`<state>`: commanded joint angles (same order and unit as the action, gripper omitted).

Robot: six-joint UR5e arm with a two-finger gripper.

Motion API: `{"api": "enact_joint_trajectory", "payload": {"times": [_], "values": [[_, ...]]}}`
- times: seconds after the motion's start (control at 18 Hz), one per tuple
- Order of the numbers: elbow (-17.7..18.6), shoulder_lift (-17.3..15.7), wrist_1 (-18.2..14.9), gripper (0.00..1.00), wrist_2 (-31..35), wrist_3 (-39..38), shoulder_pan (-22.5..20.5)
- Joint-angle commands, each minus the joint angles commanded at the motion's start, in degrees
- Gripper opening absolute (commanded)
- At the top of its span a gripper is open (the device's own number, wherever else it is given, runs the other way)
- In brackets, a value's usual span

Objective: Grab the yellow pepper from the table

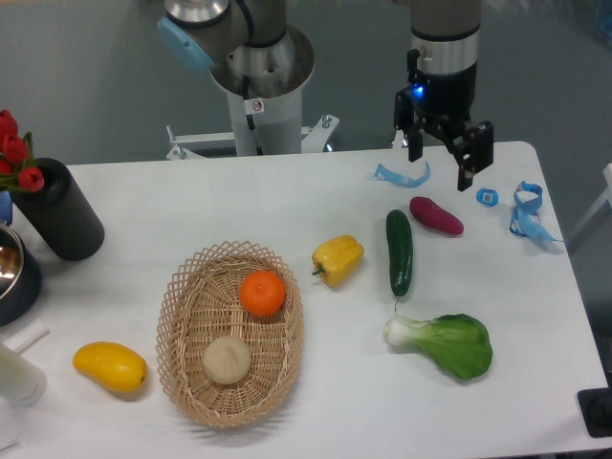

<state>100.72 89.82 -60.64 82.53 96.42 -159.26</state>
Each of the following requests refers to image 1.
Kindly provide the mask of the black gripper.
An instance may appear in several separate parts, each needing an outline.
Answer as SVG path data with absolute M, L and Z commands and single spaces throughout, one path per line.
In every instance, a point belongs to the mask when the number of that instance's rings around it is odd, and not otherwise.
M 427 73 L 425 51 L 406 53 L 407 86 L 395 96 L 394 126 L 407 141 L 408 160 L 423 156 L 422 131 L 430 119 L 450 125 L 445 145 L 458 165 L 457 189 L 471 187 L 474 176 L 493 163 L 494 126 L 470 120 L 475 95 L 477 63 L 449 74 Z

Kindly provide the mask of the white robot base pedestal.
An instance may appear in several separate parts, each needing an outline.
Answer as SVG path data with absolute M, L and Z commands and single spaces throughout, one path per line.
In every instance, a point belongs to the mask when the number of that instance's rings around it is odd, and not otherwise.
M 199 151 L 224 148 L 239 157 L 329 151 L 339 118 L 326 113 L 312 126 L 302 123 L 303 89 L 314 68 L 311 42 L 291 25 L 269 47 L 236 48 L 210 69 L 227 97 L 232 130 L 176 136 L 167 128 L 167 157 L 196 159 Z

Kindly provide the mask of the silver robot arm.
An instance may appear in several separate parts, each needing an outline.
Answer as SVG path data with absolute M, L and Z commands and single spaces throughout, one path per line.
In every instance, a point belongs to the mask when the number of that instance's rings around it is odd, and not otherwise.
M 442 142 L 458 164 L 458 189 L 492 164 L 493 126 L 470 118 L 482 5 L 478 1 L 409 3 L 407 84 L 394 101 L 394 127 L 408 158 L 424 136 Z M 157 30 L 188 69 L 210 74 L 226 93 L 240 156 L 301 153 L 302 91 L 314 49 L 287 21 L 282 1 L 168 1 Z

